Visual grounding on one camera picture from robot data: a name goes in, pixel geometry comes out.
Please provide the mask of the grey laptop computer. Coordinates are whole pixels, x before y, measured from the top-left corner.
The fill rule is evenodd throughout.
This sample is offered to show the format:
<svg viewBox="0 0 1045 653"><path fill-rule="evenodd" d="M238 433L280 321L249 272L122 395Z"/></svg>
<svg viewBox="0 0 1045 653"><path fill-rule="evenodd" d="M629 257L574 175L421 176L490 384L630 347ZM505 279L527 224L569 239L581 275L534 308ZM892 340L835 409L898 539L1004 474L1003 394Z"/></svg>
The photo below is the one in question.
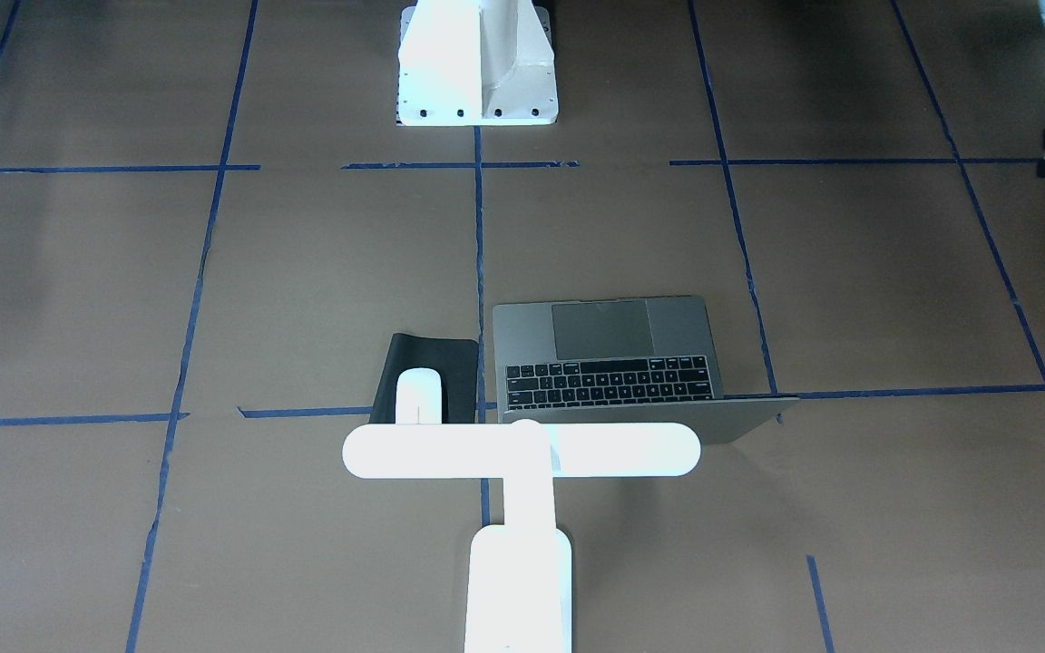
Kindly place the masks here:
<svg viewBox="0 0 1045 653"><path fill-rule="evenodd" d="M493 355L502 424L676 423L732 443L799 401L726 396L697 295L503 303Z"/></svg>

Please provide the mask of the black mouse pad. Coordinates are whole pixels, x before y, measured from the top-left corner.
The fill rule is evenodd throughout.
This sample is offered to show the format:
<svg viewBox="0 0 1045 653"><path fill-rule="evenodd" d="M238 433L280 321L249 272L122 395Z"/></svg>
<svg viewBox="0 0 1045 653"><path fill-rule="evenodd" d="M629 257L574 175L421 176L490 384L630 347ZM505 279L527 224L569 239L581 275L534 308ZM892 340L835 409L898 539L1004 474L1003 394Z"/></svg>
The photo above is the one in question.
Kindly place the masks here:
<svg viewBox="0 0 1045 653"><path fill-rule="evenodd" d="M391 336L369 422L477 422L477 340Z"/></svg>

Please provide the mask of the white wireless mouse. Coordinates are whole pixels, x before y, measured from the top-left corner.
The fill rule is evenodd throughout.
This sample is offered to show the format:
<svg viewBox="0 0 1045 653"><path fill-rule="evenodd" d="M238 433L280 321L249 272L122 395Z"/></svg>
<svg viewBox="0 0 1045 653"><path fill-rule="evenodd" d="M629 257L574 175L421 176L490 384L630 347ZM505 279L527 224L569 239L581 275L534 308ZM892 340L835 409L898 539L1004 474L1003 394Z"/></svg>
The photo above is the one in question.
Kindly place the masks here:
<svg viewBox="0 0 1045 653"><path fill-rule="evenodd" d="M441 424L444 398L441 376L435 369L407 369L396 381L396 424Z"/></svg>

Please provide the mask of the white desk lamp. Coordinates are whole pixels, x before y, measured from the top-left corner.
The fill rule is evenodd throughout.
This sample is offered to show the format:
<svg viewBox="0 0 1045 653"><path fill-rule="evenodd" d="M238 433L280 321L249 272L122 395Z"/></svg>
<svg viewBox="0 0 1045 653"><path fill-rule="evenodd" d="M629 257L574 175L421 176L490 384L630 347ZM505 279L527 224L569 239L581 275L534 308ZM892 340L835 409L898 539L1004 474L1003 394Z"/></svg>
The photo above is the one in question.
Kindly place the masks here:
<svg viewBox="0 0 1045 653"><path fill-rule="evenodd" d="M570 652L573 553L556 479L677 479L699 438L675 423L366 424L343 463L357 479L497 479L504 521L470 542L464 650Z"/></svg>

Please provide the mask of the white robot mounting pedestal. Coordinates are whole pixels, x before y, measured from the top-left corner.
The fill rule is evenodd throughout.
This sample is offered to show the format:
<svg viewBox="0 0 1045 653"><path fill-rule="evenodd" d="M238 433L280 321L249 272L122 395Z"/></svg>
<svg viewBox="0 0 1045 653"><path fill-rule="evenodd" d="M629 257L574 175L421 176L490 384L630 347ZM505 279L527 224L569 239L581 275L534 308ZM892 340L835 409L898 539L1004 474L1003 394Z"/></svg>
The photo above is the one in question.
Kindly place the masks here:
<svg viewBox="0 0 1045 653"><path fill-rule="evenodd" d="M405 127L549 125L559 116L552 17L534 1L418 1L401 11Z"/></svg>

